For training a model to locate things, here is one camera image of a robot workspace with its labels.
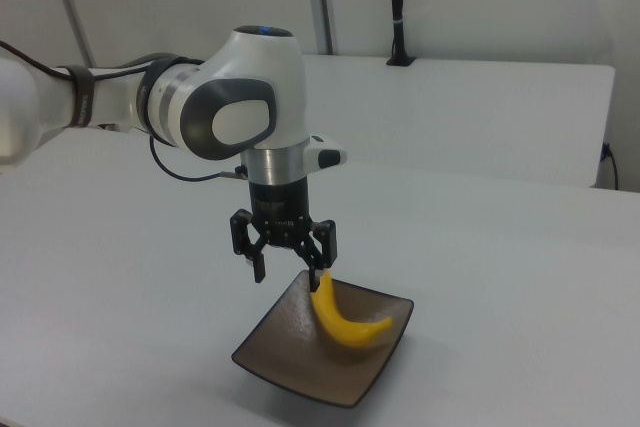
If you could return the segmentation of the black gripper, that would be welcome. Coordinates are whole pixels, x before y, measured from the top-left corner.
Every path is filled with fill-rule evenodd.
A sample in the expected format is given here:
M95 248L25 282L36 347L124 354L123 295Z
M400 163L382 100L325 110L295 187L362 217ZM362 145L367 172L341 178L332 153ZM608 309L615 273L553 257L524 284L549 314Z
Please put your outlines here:
M261 283L266 276L264 246L293 249L308 267L309 291L316 292L320 276L337 258L337 231L333 220L311 220L307 178L282 185L250 182L249 193L252 214L239 209L230 218L234 253L245 257L254 281ZM259 235L256 243L249 237L251 224Z

